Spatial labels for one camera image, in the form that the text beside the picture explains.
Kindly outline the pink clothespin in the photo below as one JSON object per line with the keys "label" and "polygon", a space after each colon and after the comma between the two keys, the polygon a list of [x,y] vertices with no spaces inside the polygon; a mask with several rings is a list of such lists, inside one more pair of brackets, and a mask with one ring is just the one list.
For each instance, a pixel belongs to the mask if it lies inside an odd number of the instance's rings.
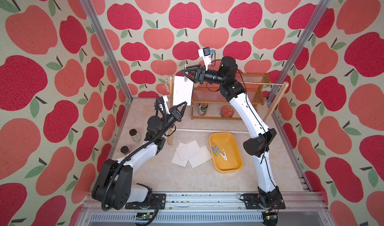
{"label": "pink clothespin", "polygon": [[183,71],[182,71],[182,74],[184,75],[184,81],[187,82],[189,80],[188,78],[188,74],[189,74],[189,70],[188,70],[188,64],[185,65]]}

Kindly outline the white postcard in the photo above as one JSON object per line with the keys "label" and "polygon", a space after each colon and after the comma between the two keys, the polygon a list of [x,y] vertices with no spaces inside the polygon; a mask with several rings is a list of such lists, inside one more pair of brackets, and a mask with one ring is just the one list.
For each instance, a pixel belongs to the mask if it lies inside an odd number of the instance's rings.
{"label": "white postcard", "polygon": [[200,152],[200,147],[196,140],[183,144],[180,143],[177,147],[177,153],[181,161],[188,160],[190,157],[197,155]]}
{"label": "white postcard", "polygon": [[189,163],[191,167],[194,169],[197,166],[209,161],[212,158],[211,153],[209,152],[206,146],[203,146],[199,149],[199,152],[189,158]]}
{"label": "white postcard", "polygon": [[194,83],[182,76],[175,76],[174,79],[174,94],[173,94],[173,105],[178,105],[183,102],[187,102],[187,105],[191,105],[192,92]]}
{"label": "white postcard", "polygon": [[189,161],[188,158],[181,160],[178,152],[175,152],[171,163],[185,168],[187,166],[188,161]]}

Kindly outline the wooden rack frame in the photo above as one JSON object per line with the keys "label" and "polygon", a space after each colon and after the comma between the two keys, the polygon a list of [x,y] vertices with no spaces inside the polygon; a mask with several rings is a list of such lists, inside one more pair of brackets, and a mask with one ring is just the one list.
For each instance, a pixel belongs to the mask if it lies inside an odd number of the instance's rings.
{"label": "wooden rack frame", "polygon": [[170,76],[167,80],[166,80],[166,86],[165,86],[165,89],[167,90],[168,92],[168,99],[169,99],[169,107],[172,107],[173,106],[173,94],[174,94],[174,79],[175,79],[175,76]]}

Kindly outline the grey clothespin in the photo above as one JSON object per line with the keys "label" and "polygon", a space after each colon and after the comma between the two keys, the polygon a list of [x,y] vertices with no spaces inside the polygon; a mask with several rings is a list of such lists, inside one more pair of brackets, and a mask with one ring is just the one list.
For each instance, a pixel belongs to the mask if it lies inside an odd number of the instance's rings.
{"label": "grey clothespin", "polygon": [[220,150],[219,147],[213,141],[212,141],[212,144],[213,144],[212,149]]}

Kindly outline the teal clothespin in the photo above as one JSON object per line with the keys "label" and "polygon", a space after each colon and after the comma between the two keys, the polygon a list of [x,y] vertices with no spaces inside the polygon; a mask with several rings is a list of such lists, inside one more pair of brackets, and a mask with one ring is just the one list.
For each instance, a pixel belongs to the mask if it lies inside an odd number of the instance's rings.
{"label": "teal clothespin", "polygon": [[217,155],[223,155],[223,153],[220,151],[220,150],[217,150],[217,149],[212,149],[214,154],[217,156]]}

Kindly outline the white clothespin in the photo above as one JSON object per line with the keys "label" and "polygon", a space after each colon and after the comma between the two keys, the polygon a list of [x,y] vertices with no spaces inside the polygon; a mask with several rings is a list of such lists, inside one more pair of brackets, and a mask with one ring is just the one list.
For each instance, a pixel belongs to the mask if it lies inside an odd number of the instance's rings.
{"label": "white clothespin", "polygon": [[222,151],[220,151],[220,155],[222,156],[222,158],[227,161],[228,158],[227,158],[227,155],[226,155],[226,152],[225,152],[225,149],[223,149]]}

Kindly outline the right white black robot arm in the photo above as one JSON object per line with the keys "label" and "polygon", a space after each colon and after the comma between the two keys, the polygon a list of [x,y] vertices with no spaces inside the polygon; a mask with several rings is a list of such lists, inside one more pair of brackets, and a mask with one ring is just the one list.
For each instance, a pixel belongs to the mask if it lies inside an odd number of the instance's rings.
{"label": "right white black robot arm", "polygon": [[274,180],[269,160],[269,145],[277,131],[270,128],[259,116],[248,97],[247,89],[236,79],[237,71],[236,60],[226,56],[221,59],[217,71],[195,65],[182,70],[182,74],[194,83],[219,85],[222,96],[240,115],[251,136],[243,146],[253,157],[258,176],[259,194],[255,201],[262,209],[269,210],[282,202],[282,195]]}

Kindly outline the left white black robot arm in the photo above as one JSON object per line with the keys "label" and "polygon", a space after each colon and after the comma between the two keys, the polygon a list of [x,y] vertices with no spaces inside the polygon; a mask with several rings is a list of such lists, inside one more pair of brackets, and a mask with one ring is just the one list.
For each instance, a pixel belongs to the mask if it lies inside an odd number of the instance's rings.
{"label": "left white black robot arm", "polygon": [[182,102],[168,108],[168,98],[157,97],[154,103],[156,114],[148,119],[147,133],[143,144],[129,155],[118,160],[108,159],[101,168],[92,191],[92,198],[101,202],[103,211],[120,210],[127,204],[154,205],[152,188],[132,184],[134,173],[164,147],[166,132],[181,122],[188,103]]}

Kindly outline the green beverage can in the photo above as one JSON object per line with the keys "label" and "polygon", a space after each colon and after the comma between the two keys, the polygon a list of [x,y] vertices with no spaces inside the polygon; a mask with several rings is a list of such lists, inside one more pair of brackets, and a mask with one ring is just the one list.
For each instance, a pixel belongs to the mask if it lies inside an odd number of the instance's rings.
{"label": "green beverage can", "polygon": [[207,103],[199,103],[198,114],[200,116],[204,116],[207,113],[207,110],[208,110]]}

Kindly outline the wooden shelf with ribbed panels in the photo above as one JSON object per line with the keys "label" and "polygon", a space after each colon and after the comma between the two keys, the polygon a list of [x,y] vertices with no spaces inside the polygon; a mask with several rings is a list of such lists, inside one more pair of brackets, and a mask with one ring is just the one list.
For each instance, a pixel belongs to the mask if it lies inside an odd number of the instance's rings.
{"label": "wooden shelf with ribbed panels", "polygon": [[[246,86],[247,95],[256,109],[258,105],[263,105],[265,99],[263,96],[263,87],[271,83],[271,79],[267,73],[237,73],[236,79]],[[199,103],[207,103],[208,110],[204,116],[198,114]],[[207,84],[198,85],[193,89],[192,95],[191,119],[208,119],[208,120],[240,120],[239,113],[235,110],[225,97],[219,91],[219,85]],[[231,106],[235,113],[232,118],[221,117],[220,110],[223,106]]]}

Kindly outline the red round tin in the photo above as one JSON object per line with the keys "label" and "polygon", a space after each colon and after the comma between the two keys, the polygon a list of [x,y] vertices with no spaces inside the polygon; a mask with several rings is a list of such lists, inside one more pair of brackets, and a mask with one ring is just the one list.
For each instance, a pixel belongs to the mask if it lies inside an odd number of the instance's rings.
{"label": "red round tin", "polygon": [[221,117],[232,118],[235,110],[231,106],[223,106],[220,110]]}

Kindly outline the clear glass jar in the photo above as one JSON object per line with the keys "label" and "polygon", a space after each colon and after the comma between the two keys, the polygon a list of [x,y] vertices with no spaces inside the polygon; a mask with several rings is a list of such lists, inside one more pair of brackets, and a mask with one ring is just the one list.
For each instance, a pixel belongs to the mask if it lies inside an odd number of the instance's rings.
{"label": "clear glass jar", "polygon": [[142,140],[142,136],[138,133],[138,131],[137,131],[136,129],[131,129],[131,130],[129,131],[129,134],[130,134],[132,140],[133,140],[136,144],[138,144],[138,143],[141,142],[141,140]]}

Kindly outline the yellow plastic tray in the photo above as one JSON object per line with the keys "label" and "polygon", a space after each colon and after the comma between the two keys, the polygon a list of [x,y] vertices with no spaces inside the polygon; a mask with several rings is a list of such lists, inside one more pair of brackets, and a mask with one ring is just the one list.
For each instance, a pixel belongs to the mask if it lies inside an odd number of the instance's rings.
{"label": "yellow plastic tray", "polygon": [[[212,150],[212,141],[219,147],[220,151],[225,149],[228,160],[225,161],[221,155],[216,156]],[[209,138],[213,162],[216,170],[220,173],[235,172],[242,168],[243,160],[233,134],[229,132],[219,132],[210,135]]]}

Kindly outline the dark spice jar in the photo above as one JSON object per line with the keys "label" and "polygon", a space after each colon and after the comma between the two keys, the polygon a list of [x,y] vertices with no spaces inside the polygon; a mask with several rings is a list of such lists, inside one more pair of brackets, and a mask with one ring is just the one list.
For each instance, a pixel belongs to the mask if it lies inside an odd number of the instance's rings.
{"label": "dark spice jar", "polygon": [[124,155],[128,155],[131,152],[128,146],[122,146],[120,151]]}

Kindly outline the left aluminium corner post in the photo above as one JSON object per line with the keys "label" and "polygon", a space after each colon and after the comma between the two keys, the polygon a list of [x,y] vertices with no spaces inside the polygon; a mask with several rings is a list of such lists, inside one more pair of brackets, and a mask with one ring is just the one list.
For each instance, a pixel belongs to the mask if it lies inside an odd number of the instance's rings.
{"label": "left aluminium corner post", "polygon": [[92,4],[92,0],[80,0],[80,3],[82,4],[88,19],[91,23],[91,26],[93,27],[95,34],[97,35],[99,42],[103,48],[103,51],[105,52],[105,55],[107,57],[107,60],[109,61],[114,74],[117,77],[117,81],[120,84],[123,93],[125,94],[128,103],[132,103],[133,101],[133,96],[132,93],[128,87],[128,84],[125,80],[125,76],[123,74],[123,71],[120,67],[120,64],[118,60],[115,57],[114,51],[112,49],[112,46],[110,44],[110,41],[104,31],[104,28],[102,27],[98,15],[96,13],[96,10]]}

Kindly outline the aluminium corner post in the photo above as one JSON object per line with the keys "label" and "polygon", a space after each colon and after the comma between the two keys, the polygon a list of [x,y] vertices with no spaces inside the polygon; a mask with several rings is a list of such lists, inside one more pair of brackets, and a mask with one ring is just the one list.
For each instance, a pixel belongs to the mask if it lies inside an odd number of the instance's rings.
{"label": "aluminium corner post", "polygon": [[276,84],[272,86],[269,96],[267,97],[268,103],[271,105],[273,100],[277,98],[278,93],[284,93],[285,90],[279,89],[280,84],[283,84],[284,79],[288,75],[290,68],[293,67],[294,62],[297,60],[299,54],[304,48],[306,42],[312,36],[315,28],[317,27],[319,21],[327,10],[329,4],[332,0],[320,0],[318,5],[316,6],[311,18],[309,19],[306,27],[301,33],[298,42],[296,43],[288,61],[284,63],[281,73],[277,77]]}
{"label": "aluminium corner post", "polygon": [[120,64],[118,60],[115,57],[114,51],[112,49],[112,46],[110,44],[110,41],[104,31],[104,28],[102,27],[98,15],[96,13],[96,10],[92,4],[92,0],[80,0],[80,3],[82,4],[88,19],[91,23],[91,26],[93,27],[95,34],[97,35],[99,42],[103,48],[103,51],[105,52],[105,55],[107,57],[107,60],[109,61],[114,74],[117,77],[117,81],[120,84],[123,93],[125,94],[128,103],[132,103],[133,101],[133,96],[132,93],[128,87],[128,84],[125,80],[125,76],[123,74],[123,71],[120,67]]}

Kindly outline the right aluminium corner post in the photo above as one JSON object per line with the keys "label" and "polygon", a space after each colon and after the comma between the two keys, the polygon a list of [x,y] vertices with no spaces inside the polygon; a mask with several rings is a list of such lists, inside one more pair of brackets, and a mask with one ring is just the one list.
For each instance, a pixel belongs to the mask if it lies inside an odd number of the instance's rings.
{"label": "right aluminium corner post", "polygon": [[271,105],[273,100],[277,98],[278,93],[284,93],[285,90],[279,89],[280,84],[283,84],[284,79],[288,75],[290,68],[293,67],[294,62],[297,60],[299,54],[304,48],[306,42],[312,36],[315,28],[317,27],[319,21],[327,10],[329,4],[332,0],[320,0],[318,5],[316,6],[311,18],[309,19],[306,27],[301,33],[298,42],[296,43],[288,61],[284,63],[281,73],[277,77],[276,84],[272,86],[269,96],[267,97],[268,103]]}

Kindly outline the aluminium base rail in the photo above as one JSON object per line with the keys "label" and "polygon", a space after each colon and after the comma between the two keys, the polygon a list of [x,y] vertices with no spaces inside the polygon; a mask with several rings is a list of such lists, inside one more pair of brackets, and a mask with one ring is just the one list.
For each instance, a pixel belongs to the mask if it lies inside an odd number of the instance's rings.
{"label": "aluminium base rail", "polygon": [[126,205],[103,211],[87,197],[76,226],[334,226],[320,193],[284,192],[271,210],[246,202],[245,192],[156,192],[154,207]]}

